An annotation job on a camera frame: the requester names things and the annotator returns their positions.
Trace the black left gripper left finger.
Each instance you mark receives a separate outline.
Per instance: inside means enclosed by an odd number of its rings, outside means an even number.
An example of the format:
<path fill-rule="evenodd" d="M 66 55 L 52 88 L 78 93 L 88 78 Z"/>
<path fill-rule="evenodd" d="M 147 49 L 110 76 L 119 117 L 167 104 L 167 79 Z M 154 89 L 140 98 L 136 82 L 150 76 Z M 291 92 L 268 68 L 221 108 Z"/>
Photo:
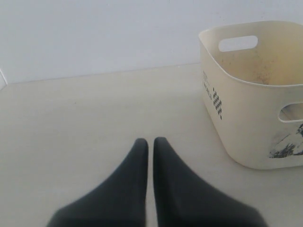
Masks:
<path fill-rule="evenodd" d="M 58 209 L 49 227 L 144 227 L 148 143 L 135 140 L 118 168 L 85 196 Z"/>

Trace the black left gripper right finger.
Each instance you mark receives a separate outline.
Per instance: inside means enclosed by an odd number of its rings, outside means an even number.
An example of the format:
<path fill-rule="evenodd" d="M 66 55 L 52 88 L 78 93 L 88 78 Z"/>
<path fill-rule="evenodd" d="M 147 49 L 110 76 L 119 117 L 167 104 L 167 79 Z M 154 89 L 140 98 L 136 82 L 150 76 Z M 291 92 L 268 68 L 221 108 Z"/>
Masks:
<path fill-rule="evenodd" d="M 160 227 L 249 227 L 249 208 L 201 179 L 165 137 L 153 148 L 153 185 Z"/>

